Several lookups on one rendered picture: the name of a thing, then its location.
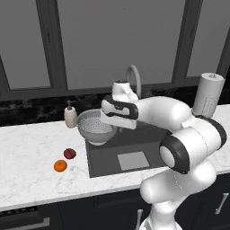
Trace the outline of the white paper towel roll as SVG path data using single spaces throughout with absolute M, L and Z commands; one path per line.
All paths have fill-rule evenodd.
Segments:
M 194 116 L 213 117 L 224 83 L 225 78 L 221 75 L 215 73 L 203 73 L 201 75 L 192 107 Z

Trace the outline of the dark cabinet door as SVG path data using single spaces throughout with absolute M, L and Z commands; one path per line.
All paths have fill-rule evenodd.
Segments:
M 139 189 L 62 201 L 58 207 L 65 230 L 135 230 L 137 211 L 143 210 L 142 220 L 150 211 Z
M 224 192 L 229 196 L 216 215 Z M 208 189 L 186 198 L 177 209 L 175 219 L 182 230 L 230 230 L 230 173 L 219 174 Z

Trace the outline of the black dishwasher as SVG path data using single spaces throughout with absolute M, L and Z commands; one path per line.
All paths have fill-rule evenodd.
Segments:
M 55 204 L 0 211 L 0 226 L 14 227 L 35 224 L 41 222 L 45 217 L 50 218 L 50 225 L 35 230 L 64 230 L 58 206 Z

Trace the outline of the dark grey sink basin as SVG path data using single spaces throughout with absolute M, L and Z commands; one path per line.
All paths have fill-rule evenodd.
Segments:
M 159 154 L 160 142 L 170 131 L 139 123 L 124 128 L 102 146 L 85 142 L 91 178 L 165 167 Z

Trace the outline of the white soap dispenser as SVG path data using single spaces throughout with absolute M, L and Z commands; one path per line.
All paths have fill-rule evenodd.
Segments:
M 68 128 L 76 127 L 77 114 L 75 108 L 71 105 L 71 101 L 67 101 L 67 107 L 64 110 L 64 119 Z

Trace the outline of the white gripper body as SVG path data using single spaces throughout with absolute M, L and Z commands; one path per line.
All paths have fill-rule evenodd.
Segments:
M 117 116 L 108 117 L 103 111 L 101 112 L 101 122 L 120 128 L 135 129 L 137 127 L 137 122 L 135 120 L 124 119 Z

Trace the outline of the orange fruit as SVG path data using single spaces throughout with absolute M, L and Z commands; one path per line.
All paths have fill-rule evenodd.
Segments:
M 58 173 L 63 172 L 67 168 L 67 163 L 65 160 L 57 160 L 54 163 L 54 170 Z

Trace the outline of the red mango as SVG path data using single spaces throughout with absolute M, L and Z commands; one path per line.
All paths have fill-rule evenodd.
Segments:
M 64 151 L 64 157 L 66 159 L 74 159 L 76 157 L 76 151 L 72 148 L 67 148 L 65 151 Z

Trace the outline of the grey metal colander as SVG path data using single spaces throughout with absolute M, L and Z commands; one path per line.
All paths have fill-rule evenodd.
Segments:
M 91 145 L 102 146 L 117 134 L 118 128 L 101 122 L 101 110 L 92 109 L 82 112 L 77 118 L 81 136 Z

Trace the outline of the dark framed window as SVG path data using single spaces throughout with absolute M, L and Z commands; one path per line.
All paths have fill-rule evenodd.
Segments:
M 230 0 L 0 0 L 0 101 L 144 89 L 230 67 Z

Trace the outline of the grey arched sink faucet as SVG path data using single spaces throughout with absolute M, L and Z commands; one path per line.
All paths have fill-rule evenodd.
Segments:
M 129 81 L 131 78 L 131 75 L 134 75 L 135 79 L 136 79 L 136 93 L 137 93 L 137 97 L 141 98 L 141 81 L 140 81 L 140 74 L 137 70 L 137 67 L 134 65 L 130 65 L 127 69 L 126 72 L 126 80 Z

